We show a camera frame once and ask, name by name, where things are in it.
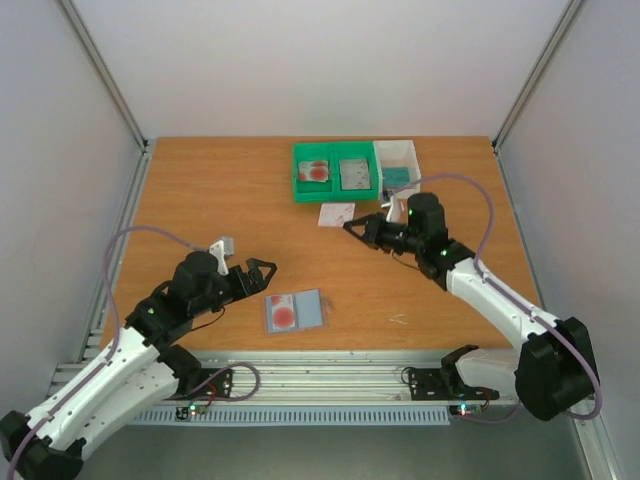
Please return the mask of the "card with magnetic stripe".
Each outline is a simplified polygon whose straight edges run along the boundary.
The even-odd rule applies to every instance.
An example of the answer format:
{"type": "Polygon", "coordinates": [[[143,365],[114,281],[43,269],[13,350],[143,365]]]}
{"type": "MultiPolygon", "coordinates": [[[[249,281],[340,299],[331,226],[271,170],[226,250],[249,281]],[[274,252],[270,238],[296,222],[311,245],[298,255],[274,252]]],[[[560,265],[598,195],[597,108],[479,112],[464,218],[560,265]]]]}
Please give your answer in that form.
{"type": "Polygon", "coordinates": [[[341,228],[354,219],[354,203],[323,203],[320,207],[318,226],[341,228]]]}

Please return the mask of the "white floral VIP card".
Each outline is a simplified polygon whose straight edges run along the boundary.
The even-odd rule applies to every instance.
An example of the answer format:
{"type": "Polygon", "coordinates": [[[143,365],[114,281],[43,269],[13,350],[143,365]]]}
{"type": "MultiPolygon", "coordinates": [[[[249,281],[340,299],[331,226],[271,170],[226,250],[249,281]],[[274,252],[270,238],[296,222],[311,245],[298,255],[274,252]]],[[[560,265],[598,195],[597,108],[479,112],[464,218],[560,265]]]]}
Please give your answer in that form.
{"type": "Polygon", "coordinates": [[[341,159],[339,169],[342,190],[369,190],[371,188],[371,174],[365,158],[341,159]]]}

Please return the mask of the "teal card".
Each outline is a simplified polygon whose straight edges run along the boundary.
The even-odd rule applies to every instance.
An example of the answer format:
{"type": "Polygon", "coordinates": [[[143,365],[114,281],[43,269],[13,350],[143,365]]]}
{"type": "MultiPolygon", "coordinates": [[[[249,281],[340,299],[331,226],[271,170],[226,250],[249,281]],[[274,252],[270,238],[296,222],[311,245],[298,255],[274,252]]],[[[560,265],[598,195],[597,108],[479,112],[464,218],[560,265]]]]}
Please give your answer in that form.
{"type": "Polygon", "coordinates": [[[384,167],[381,171],[384,188],[398,188],[411,182],[407,167],[384,167]]]}

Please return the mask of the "red circles card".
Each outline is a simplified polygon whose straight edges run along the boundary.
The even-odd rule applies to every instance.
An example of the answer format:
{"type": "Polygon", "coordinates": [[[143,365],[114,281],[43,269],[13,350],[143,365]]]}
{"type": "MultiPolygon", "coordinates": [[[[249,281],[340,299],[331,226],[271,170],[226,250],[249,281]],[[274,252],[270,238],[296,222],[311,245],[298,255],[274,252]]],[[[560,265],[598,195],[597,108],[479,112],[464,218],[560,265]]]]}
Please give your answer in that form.
{"type": "Polygon", "coordinates": [[[297,328],[295,297],[292,294],[269,296],[266,300],[267,323],[270,332],[297,328]]]}

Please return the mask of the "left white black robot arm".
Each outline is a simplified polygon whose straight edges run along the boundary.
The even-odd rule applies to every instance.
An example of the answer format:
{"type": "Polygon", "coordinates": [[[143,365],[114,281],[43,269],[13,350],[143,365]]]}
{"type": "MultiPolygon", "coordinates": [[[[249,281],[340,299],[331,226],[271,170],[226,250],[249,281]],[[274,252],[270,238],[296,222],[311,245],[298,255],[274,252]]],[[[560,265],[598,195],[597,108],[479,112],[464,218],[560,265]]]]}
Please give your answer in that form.
{"type": "Polygon", "coordinates": [[[97,448],[141,412],[174,395],[195,395],[201,364],[178,340],[197,317],[264,291],[276,270],[255,258],[229,267],[221,254],[188,254],[61,390],[26,414],[2,418],[8,478],[74,479],[97,448]]]}

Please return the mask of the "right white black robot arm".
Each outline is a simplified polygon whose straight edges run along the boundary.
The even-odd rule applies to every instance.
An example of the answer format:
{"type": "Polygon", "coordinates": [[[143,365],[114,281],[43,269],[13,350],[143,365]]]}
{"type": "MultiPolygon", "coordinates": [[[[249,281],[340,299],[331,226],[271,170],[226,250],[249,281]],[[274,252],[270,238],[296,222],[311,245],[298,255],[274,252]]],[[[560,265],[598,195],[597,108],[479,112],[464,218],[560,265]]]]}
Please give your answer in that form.
{"type": "Polygon", "coordinates": [[[494,275],[478,253],[450,237],[444,207],[432,193],[409,197],[408,221],[375,213],[348,221],[344,229],[368,247],[386,254],[411,254],[423,276],[464,301],[510,343],[509,354],[461,347],[441,361],[444,390],[460,397],[486,388],[513,397],[535,418],[549,421],[594,401],[584,419],[602,409],[601,382],[587,327],[537,307],[494,275]]]}

